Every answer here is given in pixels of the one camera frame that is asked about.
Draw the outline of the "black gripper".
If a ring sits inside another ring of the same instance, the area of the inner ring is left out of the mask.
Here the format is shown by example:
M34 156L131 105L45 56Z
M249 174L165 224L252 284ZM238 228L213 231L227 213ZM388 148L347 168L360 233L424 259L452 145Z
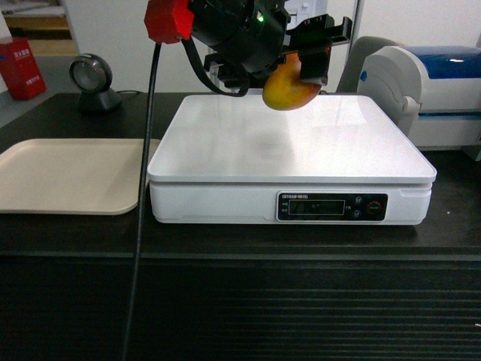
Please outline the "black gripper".
M297 53L301 61L301 82L325 86L328 83L331 49L350 42L352 20L343 17L336 25L331 15L323 14L308 18L293 29L288 29L288 24L288 20L283 24L280 55ZM204 69L216 86L249 86L249 75L244 67L228 61L220 53L207 54Z

